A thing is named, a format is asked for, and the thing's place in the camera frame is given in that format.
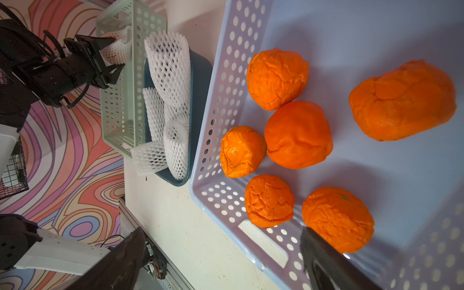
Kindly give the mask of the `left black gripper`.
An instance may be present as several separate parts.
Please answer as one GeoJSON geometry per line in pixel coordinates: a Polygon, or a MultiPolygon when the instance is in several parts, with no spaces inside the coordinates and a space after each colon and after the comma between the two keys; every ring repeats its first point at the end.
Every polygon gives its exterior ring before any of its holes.
{"type": "Polygon", "coordinates": [[[59,107],[65,94],[85,86],[107,89],[115,85],[125,64],[104,63],[101,51],[114,37],[76,35],[64,39],[69,56],[58,58],[49,45],[18,21],[1,21],[1,106],[22,107],[39,100],[59,107]]]}

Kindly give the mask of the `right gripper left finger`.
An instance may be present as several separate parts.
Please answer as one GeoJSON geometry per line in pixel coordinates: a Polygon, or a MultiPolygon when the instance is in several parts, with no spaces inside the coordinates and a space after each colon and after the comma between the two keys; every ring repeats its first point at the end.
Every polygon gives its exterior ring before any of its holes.
{"type": "Polygon", "coordinates": [[[146,235],[139,227],[68,289],[132,290],[143,267],[146,251],[146,235]]]}

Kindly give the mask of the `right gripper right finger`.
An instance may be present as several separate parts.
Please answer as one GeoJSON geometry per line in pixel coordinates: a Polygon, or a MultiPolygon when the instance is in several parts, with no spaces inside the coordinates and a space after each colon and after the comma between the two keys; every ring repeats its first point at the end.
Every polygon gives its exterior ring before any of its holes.
{"type": "Polygon", "coordinates": [[[313,290],[380,289],[311,228],[302,231],[300,251],[313,290]]]}

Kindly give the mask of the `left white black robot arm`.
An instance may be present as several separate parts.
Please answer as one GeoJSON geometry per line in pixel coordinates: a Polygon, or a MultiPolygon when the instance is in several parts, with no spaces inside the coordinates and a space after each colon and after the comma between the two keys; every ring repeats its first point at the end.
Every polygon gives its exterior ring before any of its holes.
{"type": "MultiPolygon", "coordinates": [[[[15,15],[1,21],[1,170],[6,170],[31,105],[73,108],[66,95],[76,88],[107,89],[117,83],[122,64],[106,65],[101,51],[113,37],[77,35],[50,47],[15,15]]],[[[37,268],[82,275],[105,250],[74,247],[20,215],[1,215],[1,269],[37,268]]]]}

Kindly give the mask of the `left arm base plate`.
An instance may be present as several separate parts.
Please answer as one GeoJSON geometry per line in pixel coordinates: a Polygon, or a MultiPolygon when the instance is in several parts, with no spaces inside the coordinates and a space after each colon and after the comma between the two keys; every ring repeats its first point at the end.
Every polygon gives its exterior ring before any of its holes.
{"type": "Polygon", "coordinates": [[[143,268],[154,279],[164,280],[167,276],[167,260],[161,251],[149,240],[145,241],[146,252],[143,268]]]}

